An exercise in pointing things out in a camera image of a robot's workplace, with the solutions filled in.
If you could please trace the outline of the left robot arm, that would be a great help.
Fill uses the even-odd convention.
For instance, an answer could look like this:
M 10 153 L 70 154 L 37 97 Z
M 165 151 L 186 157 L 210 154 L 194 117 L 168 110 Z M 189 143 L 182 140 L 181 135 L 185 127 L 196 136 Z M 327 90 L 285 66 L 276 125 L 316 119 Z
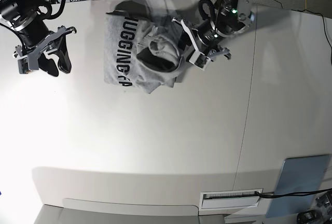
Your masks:
M 205 70 L 219 56 L 231 59 L 222 45 L 251 27 L 253 0 L 199 0 L 201 23 L 147 3 L 127 2 L 107 13 L 105 23 L 104 78 L 107 81 L 148 81 L 176 77 L 186 66 Z

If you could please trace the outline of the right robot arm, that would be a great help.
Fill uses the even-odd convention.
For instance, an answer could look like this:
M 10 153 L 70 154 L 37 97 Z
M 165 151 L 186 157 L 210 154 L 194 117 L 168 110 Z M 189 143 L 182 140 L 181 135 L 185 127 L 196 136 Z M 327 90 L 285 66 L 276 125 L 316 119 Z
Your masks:
M 1 18 L 5 26 L 19 39 L 15 56 L 27 70 L 37 70 L 49 61 L 44 53 L 53 51 L 59 57 L 59 69 L 69 72 L 65 36 L 75 32 L 74 27 L 60 27 L 57 32 L 48 30 L 44 21 L 58 18 L 66 2 L 74 0 L 1 0 Z

